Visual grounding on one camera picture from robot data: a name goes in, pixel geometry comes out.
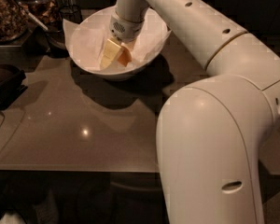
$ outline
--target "robotic arm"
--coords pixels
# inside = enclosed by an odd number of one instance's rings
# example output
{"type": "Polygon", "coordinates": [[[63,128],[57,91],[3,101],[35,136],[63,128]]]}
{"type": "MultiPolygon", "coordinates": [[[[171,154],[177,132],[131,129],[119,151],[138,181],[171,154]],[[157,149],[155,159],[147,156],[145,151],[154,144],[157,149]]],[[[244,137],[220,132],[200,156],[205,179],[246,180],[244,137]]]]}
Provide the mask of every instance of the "robotic arm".
{"type": "Polygon", "coordinates": [[[149,6],[210,76],[173,94],[159,116],[171,224],[263,224],[259,146],[280,125],[280,59],[201,0],[118,0],[113,36],[134,40],[149,6]]]}

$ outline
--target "white bowl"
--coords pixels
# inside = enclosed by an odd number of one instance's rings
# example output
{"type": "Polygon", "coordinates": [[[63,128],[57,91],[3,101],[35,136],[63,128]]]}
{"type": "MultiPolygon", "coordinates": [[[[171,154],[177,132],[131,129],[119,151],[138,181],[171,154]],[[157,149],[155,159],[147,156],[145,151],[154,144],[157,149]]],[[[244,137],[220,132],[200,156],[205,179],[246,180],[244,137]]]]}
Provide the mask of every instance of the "white bowl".
{"type": "MultiPolygon", "coordinates": [[[[155,59],[161,52],[170,32],[157,12],[149,9],[143,29],[131,52],[132,61],[126,67],[118,64],[101,70],[100,61],[104,45],[106,40],[112,36],[109,31],[109,23],[114,9],[115,7],[108,7],[100,10],[77,25],[75,29],[71,28],[72,34],[65,42],[71,58],[80,68],[104,79],[120,81],[134,76],[155,59]]],[[[68,26],[63,23],[65,39],[69,36],[68,26]]]]}

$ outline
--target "black object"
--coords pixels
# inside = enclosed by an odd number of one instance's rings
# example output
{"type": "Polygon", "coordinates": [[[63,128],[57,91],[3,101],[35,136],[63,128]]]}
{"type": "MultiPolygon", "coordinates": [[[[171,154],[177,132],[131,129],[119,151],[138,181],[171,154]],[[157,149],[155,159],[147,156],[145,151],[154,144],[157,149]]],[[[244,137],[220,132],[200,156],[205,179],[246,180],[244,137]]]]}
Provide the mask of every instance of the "black object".
{"type": "Polygon", "coordinates": [[[25,73],[10,64],[0,64],[0,109],[8,107],[23,91],[25,73]]]}

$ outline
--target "jar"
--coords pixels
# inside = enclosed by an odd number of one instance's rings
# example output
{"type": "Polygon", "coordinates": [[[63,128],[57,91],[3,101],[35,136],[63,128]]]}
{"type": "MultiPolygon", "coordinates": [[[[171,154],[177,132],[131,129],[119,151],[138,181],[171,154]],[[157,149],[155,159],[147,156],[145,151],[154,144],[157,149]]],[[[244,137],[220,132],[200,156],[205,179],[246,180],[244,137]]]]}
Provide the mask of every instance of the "jar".
{"type": "Polygon", "coordinates": [[[0,43],[11,41],[27,29],[28,18],[14,0],[0,0],[0,43]]]}
{"type": "Polygon", "coordinates": [[[58,28],[61,25],[57,0],[19,0],[19,2],[48,28],[58,28]]]}

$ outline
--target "gray countertop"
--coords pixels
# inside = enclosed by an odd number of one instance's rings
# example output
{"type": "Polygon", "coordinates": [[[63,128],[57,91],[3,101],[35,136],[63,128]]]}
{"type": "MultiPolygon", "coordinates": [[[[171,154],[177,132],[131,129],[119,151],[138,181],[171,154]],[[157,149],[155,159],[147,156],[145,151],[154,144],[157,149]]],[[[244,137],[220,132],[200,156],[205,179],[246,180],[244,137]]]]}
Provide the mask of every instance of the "gray countertop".
{"type": "Polygon", "coordinates": [[[28,89],[0,112],[0,170],[158,172],[156,123],[165,100],[206,77],[171,35],[132,79],[110,82],[45,56],[28,89]]]}

